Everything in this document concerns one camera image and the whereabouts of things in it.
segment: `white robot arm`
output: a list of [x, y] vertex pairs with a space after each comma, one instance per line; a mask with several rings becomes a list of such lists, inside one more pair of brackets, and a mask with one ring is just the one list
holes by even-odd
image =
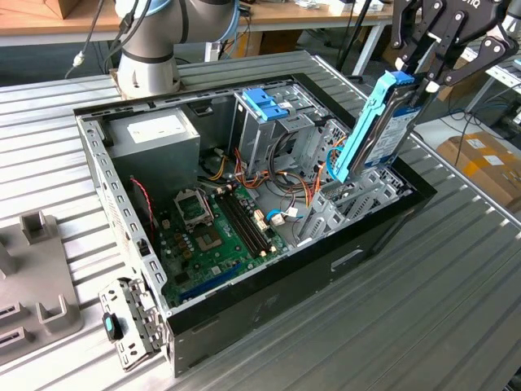
[[116, 0], [122, 19], [133, 7], [135, 20], [144, 11], [146, 15], [121, 37], [124, 42], [133, 34], [123, 45], [117, 72], [121, 90], [132, 98], [179, 89], [174, 44], [221, 41], [231, 37], [239, 23], [239, 0]]

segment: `red cable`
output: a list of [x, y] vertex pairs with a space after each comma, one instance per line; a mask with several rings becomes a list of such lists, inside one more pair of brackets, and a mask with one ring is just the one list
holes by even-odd
[[147, 191], [145, 190], [145, 187], [139, 183], [136, 179], [134, 178], [131, 178], [130, 179], [132, 182], [134, 182], [142, 191], [143, 195], [145, 196], [145, 201], [147, 202], [147, 205], [148, 205], [148, 217], [150, 218], [150, 230], [151, 232], [154, 230], [154, 215], [152, 214], [152, 204], [150, 203], [150, 198], [148, 198], [148, 193]]

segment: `green circuit board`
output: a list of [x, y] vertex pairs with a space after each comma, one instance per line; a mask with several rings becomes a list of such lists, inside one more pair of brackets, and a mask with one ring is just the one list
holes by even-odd
[[[233, 194], [249, 213], [248, 218], [255, 222], [252, 211], [257, 207], [246, 189], [239, 187]], [[270, 251], [265, 256], [252, 255], [215, 197], [209, 194], [207, 197], [214, 216], [212, 225], [199, 224], [192, 232], [185, 229], [181, 214], [173, 202], [170, 209], [159, 215], [160, 260], [168, 278], [163, 294], [171, 306], [180, 305], [287, 251], [284, 240], [269, 228], [265, 233], [258, 231], [269, 243]], [[193, 204], [182, 207], [190, 211], [198, 209]]]

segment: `aluminum table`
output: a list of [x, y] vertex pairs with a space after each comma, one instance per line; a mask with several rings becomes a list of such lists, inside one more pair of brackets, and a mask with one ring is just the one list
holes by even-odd
[[[306, 72], [364, 103], [305, 52], [180, 67], [189, 88]], [[125, 272], [72, 108], [116, 101], [109, 77], [0, 89], [0, 224], [56, 216], [85, 326], [0, 367], [2, 389], [496, 390], [521, 364], [521, 224], [412, 138], [401, 157], [438, 194], [379, 256], [174, 379], [162, 355], [120, 369], [98, 291]]]

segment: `motherboard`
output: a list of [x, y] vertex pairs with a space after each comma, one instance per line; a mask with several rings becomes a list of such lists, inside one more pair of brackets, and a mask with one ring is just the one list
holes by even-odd
[[160, 213], [160, 260], [171, 306], [197, 297], [287, 251], [244, 187], [180, 191]]

